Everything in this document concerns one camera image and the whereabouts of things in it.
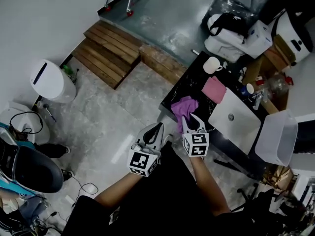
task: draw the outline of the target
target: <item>white wall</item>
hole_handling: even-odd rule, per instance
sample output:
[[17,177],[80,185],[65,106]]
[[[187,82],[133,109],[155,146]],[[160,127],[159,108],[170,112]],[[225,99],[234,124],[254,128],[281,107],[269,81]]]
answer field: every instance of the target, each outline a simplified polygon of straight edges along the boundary
[[[315,45],[315,19],[306,25]],[[315,50],[308,57],[286,71],[294,81],[288,99],[290,108],[298,122],[315,119]]]
[[295,174],[315,177],[315,154],[293,154],[290,168]]
[[105,0],[0,0],[0,110],[9,100],[32,106],[29,83],[42,58],[60,65],[98,20]]

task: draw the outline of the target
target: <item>cardboard box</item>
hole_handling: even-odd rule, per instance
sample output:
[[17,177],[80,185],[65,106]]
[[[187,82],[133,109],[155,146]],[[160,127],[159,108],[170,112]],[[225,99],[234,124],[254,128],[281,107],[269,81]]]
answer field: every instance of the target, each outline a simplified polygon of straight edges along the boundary
[[[265,56],[262,55],[260,58],[256,59],[252,63],[247,66],[247,72],[243,79],[243,84],[246,85],[250,83],[253,85],[254,90],[257,91],[259,87],[256,84],[256,78],[258,75],[264,75],[266,78],[272,77],[277,72],[275,66],[271,63],[271,61]],[[279,111],[285,110],[287,107],[288,94],[271,101],[267,100],[267,102],[261,101],[261,105],[266,109],[269,114],[274,114]]]
[[[258,59],[247,65],[247,72],[243,79],[243,84],[250,83],[254,90],[257,91],[259,87],[256,84],[258,75],[263,75],[267,79],[274,76],[276,72],[281,72],[286,67],[290,66],[295,61],[295,55],[290,50],[285,41],[279,36],[273,39],[273,45],[266,50]],[[288,94],[275,99],[261,101],[261,105],[269,114],[285,110],[287,107]]]

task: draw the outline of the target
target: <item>tile floor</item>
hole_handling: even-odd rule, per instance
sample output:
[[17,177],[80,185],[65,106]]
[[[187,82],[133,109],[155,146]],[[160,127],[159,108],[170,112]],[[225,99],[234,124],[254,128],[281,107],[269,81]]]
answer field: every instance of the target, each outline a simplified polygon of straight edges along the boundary
[[[71,147],[71,154],[57,159],[57,163],[62,168],[72,169],[81,184],[93,182],[102,191],[128,173],[128,148],[142,128],[156,121],[158,106],[172,85],[143,63],[136,66],[117,90],[111,89],[75,58],[68,65],[73,70],[80,69],[77,97],[70,104],[47,101],[57,123],[46,112],[41,114],[50,127],[51,142]],[[175,136],[174,149],[192,171],[176,123],[168,117],[163,123],[164,135]],[[254,181],[214,163],[217,157],[210,151],[205,162],[230,207],[236,207],[244,202],[237,188],[251,187]],[[75,200],[79,188],[79,184],[70,179],[60,192],[47,195],[51,208],[44,212],[43,218],[58,211],[66,219],[71,213],[71,203],[66,196]],[[58,224],[60,229],[65,225],[58,216],[50,217],[48,222]]]

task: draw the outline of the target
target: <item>wooden step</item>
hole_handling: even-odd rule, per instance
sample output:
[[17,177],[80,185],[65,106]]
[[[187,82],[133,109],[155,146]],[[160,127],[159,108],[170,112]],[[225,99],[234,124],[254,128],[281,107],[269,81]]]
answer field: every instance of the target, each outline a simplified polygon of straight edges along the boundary
[[140,62],[141,41],[102,21],[88,29],[85,36],[73,56],[116,89]]
[[132,66],[139,58],[138,41],[132,41],[134,38],[129,34],[118,34],[118,30],[113,31],[114,26],[98,21],[85,33],[85,37],[96,42],[100,46],[107,49],[126,64]]

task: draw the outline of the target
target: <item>faucet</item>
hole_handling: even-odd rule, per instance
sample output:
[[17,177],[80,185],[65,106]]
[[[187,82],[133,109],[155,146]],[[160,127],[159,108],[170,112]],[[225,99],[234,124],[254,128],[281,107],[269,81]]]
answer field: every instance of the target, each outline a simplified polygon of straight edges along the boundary
[[252,96],[252,98],[253,99],[255,98],[255,103],[254,103],[252,108],[254,110],[258,110],[261,100],[263,100],[264,102],[267,102],[268,93],[267,93],[266,89],[263,88],[262,90],[258,91],[256,94],[254,94]]

